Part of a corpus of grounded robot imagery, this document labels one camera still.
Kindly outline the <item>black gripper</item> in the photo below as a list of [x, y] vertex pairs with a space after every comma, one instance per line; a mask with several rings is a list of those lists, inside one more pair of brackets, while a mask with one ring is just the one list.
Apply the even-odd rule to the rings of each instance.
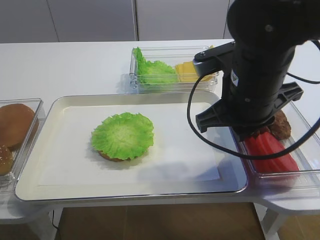
[[221, 99], [202, 113], [196, 115], [196, 126], [201, 133], [213, 127], [230, 127], [240, 141], [255, 135], [260, 129], [271, 125], [274, 115], [291, 101], [300, 100], [304, 91], [296, 83], [284, 83], [279, 90], [266, 96], [270, 84], [263, 84], [262, 89], [250, 84], [245, 92], [239, 92], [231, 69], [230, 74], [222, 76]]

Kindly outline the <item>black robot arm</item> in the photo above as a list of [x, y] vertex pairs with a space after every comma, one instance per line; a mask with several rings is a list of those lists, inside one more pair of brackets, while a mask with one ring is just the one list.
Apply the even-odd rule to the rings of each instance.
[[221, 99], [196, 116], [201, 133], [231, 127], [247, 136], [270, 125], [303, 90], [285, 77], [296, 46], [320, 37], [317, 0], [236, 0], [227, 13], [233, 42], [197, 53], [199, 76], [223, 72]]

